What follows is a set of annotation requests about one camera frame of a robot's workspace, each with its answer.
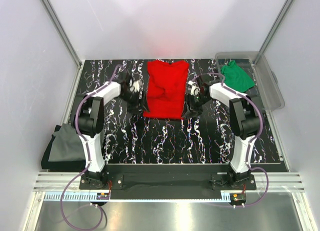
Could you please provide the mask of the red t shirt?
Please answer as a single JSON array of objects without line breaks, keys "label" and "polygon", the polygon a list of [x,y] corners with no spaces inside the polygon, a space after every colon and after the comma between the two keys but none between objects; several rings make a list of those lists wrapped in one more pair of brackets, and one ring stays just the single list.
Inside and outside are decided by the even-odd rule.
[{"label": "red t shirt", "polygon": [[188,71],[189,63],[184,60],[173,63],[154,60],[147,63],[146,101],[149,110],[143,112],[145,118],[183,118]]}]

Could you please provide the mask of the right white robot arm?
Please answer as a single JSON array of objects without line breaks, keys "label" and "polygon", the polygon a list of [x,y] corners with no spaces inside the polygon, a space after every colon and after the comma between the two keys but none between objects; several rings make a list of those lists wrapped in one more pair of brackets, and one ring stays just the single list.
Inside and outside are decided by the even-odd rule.
[{"label": "right white robot arm", "polygon": [[264,121],[260,109],[255,104],[255,96],[236,91],[221,80],[205,81],[199,75],[186,85],[182,117],[198,117],[203,105],[209,101],[219,101],[229,108],[229,125],[235,136],[233,157],[230,161],[231,174],[227,176],[228,186],[239,189],[245,183],[243,174],[251,169],[250,157],[257,138],[261,135]]}]

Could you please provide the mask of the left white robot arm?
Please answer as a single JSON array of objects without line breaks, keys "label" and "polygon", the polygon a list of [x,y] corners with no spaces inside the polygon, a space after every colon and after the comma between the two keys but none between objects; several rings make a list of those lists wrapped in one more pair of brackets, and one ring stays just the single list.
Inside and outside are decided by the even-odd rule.
[{"label": "left white robot arm", "polygon": [[77,95],[71,111],[71,125],[82,142],[85,154],[85,172],[93,173],[90,183],[97,189],[103,189],[108,184],[107,175],[102,173],[105,161],[101,137],[105,106],[115,98],[126,102],[129,113],[139,115],[149,110],[143,81],[134,80],[125,71],[120,78],[110,80],[87,94]]}]

